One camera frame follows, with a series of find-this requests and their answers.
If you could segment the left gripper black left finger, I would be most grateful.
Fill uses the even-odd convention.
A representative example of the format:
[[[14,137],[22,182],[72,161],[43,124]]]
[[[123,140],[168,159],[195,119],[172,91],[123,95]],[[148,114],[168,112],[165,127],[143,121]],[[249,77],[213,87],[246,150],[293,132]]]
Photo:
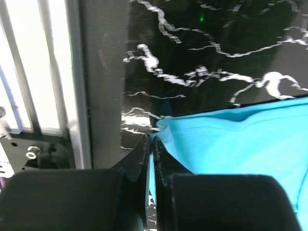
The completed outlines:
[[[0,194],[3,231],[142,231],[147,227],[150,136],[108,169],[14,175]]]

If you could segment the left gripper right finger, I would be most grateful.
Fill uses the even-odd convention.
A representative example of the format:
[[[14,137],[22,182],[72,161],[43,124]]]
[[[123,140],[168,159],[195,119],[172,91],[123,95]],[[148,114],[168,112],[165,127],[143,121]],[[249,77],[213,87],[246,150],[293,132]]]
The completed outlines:
[[[264,175],[197,175],[153,140],[160,231],[299,231],[282,186]]]

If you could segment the light blue t shirt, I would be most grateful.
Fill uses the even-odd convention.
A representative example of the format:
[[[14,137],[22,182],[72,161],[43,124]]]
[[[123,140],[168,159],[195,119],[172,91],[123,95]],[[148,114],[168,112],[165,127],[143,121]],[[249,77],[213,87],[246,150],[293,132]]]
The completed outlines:
[[[195,174],[261,174],[285,189],[308,228],[308,100],[164,118],[156,136]]]

